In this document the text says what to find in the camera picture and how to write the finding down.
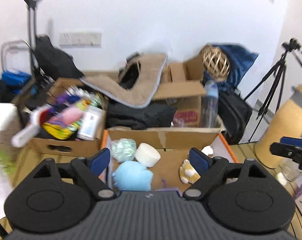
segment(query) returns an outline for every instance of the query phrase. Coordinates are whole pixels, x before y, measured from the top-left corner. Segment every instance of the wall outlet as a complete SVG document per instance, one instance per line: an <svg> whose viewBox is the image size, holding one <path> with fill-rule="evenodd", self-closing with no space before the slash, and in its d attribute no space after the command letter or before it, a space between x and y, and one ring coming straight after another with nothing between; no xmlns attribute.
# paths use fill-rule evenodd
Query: wall outlet
<svg viewBox="0 0 302 240"><path fill-rule="evenodd" d="M102 32L60 33L60 46L101 47Z"/></svg>

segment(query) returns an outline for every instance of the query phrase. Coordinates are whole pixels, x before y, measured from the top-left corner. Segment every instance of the clear water bottle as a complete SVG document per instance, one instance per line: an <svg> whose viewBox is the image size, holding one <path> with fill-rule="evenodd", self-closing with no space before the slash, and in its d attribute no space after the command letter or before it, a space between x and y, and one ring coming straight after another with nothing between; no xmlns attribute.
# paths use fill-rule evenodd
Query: clear water bottle
<svg viewBox="0 0 302 240"><path fill-rule="evenodd" d="M217 107L219 101L219 90L213 80L205 83L206 95L202 97L200 127L215 127Z"/></svg>

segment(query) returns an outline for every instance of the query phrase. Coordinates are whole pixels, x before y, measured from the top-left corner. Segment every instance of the rattan ball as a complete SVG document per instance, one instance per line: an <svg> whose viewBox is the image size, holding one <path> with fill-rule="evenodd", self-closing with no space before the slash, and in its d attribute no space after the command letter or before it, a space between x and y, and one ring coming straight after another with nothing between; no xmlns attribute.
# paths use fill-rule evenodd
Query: rattan ball
<svg viewBox="0 0 302 240"><path fill-rule="evenodd" d="M203 59L203 66L215 82L223 82L230 72L230 62L220 47L205 45L200 55Z"/></svg>

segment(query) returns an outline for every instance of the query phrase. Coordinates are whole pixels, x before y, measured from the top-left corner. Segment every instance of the light blue plush toy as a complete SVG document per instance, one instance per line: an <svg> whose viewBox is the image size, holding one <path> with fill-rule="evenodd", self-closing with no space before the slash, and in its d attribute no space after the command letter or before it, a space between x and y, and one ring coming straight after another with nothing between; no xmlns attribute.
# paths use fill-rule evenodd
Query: light blue plush toy
<svg viewBox="0 0 302 240"><path fill-rule="evenodd" d="M112 174L114 186L119 190L150 191L153 172L134 161L122 163Z"/></svg>

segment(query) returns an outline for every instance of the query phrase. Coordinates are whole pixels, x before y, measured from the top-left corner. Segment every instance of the white wall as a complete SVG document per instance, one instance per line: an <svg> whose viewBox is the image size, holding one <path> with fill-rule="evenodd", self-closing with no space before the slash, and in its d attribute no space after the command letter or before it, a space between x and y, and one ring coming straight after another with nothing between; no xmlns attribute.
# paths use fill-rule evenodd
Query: white wall
<svg viewBox="0 0 302 240"><path fill-rule="evenodd" d="M287 13L283 23L277 50L273 59L273 64L279 60L281 54L284 51L284 49L281 47L281 44L285 41L289 41L292 37L297 38L298 41L302 44L302 0L289 0L288 2ZM296 54L302 60L302 55L298 52L296 52ZM265 100L273 81L274 78L271 77L265 82L264 88L259 96L259 99L261 101ZM296 86L300 83L302 83L302 68L300 68L293 55L288 55L286 79L281 104L285 103L285 101L292 95L293 92L291 90L291 87ZM272 112L275 112L276 109L279 90L280 86L278 87L274 95L274 99L272 100L269 107Z"/></svg>
<svg viewBox="0 0 302 240"><path fill-rule="evenodd" d="M66 49L82 70L118 68L127 55L150 47L185 60L208 42L241 43L260 53L239 86L247 94L270 68L278 44L287 0L274 1L43 0L38 30L49 32L54 45L60 32L102 30L102 48ZM26 39L26 19L23 0L0 0L0 45Z"/></svg>

